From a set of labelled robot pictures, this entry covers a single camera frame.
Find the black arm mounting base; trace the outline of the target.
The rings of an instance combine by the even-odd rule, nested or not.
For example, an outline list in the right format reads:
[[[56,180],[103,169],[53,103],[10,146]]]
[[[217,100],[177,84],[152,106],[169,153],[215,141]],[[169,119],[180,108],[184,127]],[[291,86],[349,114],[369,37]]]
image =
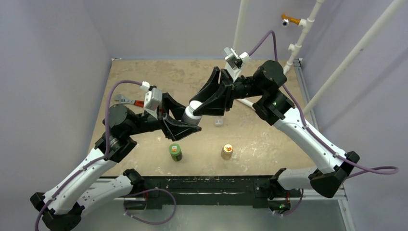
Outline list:
[[[145,177],[126,199],[144,202],[146,209],[164,205],[251,206],[287,211],[300,189],[285,190],[274,176],[172,176]]]

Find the white capped dark pill bottle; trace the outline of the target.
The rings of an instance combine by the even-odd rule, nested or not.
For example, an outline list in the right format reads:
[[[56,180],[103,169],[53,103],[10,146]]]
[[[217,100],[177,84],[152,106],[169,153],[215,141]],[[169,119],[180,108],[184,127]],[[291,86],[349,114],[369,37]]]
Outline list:
[[[187,123],[189,125],[198,126],[202,116],[201,115],[194,115],[193,112],[202,105],[200,101],[191,101],[189,105],[185,108],[184,114],[181,118],[181,122]]]

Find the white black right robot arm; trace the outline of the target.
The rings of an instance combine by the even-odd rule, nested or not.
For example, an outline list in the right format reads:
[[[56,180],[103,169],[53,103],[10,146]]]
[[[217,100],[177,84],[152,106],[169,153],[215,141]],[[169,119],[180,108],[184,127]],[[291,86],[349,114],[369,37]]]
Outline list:
[[[306,120],[280,87],[287,81],[282,66],[265,61],[250,77],[233,79],[226,69],[214,67],[206,84],[192,100],[200,103],[196,116],[222,116],[235,99],[257,96],[256,114],[291,138],[315,163],[315,168],[291,170],[282,168],[270,183],[271,192],[281,196],[291,189],[313,189],[332,198],[349,177],[359,155],[346,152],[329,142]]]

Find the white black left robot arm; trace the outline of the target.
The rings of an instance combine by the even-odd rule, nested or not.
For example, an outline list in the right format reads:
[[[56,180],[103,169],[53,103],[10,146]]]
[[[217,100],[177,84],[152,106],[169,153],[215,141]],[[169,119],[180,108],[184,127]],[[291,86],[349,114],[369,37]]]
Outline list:
[[[126,170],[101,187],[92,188],[92,184],[137,146],[133,135],[160,130],[166,138],[179,141],[201,131],[196,122],[186,120],[189,110],[167,93],[145,100],[144,111],[139,114],[123,104],[110,106],[103,121],[105,133],[85,159],[54,188],[30,197],[38,211],[35,230],[44,223],[51,231],[70,231],[106,202],[128,194],[137,197],[146,193],[144,180],[134,169]]]

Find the clear plastic pill organizer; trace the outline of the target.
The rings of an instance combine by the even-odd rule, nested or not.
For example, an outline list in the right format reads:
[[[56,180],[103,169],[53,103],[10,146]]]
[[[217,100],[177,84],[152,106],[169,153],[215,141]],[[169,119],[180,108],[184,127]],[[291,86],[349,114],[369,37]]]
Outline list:
[[[223,126],[223,125],[224,125],[223,117],[220,117],[220,116],[216,117],[216,118],[214,119],[214,125],[215,125],[216,127]]]

